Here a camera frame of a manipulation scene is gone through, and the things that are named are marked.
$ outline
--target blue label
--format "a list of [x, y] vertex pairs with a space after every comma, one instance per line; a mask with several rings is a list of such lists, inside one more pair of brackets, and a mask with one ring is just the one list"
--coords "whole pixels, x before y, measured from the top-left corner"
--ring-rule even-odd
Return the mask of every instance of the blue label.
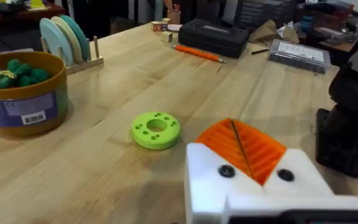
[[37, 124], [58, 115], [56, 93], [25, 100], [0, 100], [0, 127]]

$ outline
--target cream plate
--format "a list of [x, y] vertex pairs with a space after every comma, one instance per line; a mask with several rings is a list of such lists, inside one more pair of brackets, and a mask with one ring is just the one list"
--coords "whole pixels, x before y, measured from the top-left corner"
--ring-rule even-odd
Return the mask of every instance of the cream plate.
[[75, 63], [83, 62], [80, 43], [70, 26], [63, 19], [57, 16], [53, 16], [51, 21], [54, 22], [56, 26], [58, 26], [65, 34], [67, 41], [70, 43], [71, 49], [73, 50]]

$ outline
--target orange pad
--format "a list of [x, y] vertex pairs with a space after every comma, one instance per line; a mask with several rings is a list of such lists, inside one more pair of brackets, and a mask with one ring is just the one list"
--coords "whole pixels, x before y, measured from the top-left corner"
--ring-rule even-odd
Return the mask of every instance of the orange pad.
[[208, 146], [260, 185], [265, 183], [286, 150], [259, 130], [229, 118], [212, 125], [196, 142]]

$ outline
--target pencil cup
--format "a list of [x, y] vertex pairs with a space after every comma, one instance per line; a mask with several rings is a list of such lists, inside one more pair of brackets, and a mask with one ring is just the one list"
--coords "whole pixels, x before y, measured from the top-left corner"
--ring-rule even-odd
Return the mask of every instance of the pencil cup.
[[180, 12], [167, 12], [167, 17], [170, 19], [171, 24], [180, 24]]

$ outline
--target light blue plate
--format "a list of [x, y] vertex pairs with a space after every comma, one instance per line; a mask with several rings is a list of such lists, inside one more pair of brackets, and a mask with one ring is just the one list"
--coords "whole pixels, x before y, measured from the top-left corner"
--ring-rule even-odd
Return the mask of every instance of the light blue plate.
[[40, 21], [40, 30], [42, 37], [47, 41], [49, 51], [59, 57], [57, 47], [62, 46], [66, 65], [73, 65], [73, 51], [59, 27], [51, 20], [43, 18]]
[[82, 57], [84, 60], [91, 59], [91, 49], [86, 40], [84, 32], [82, 32], [79, 25], [69, 16], [60, 16], [74, 31], [75, 35], [77, 36], [78, 41], [81, 45]]

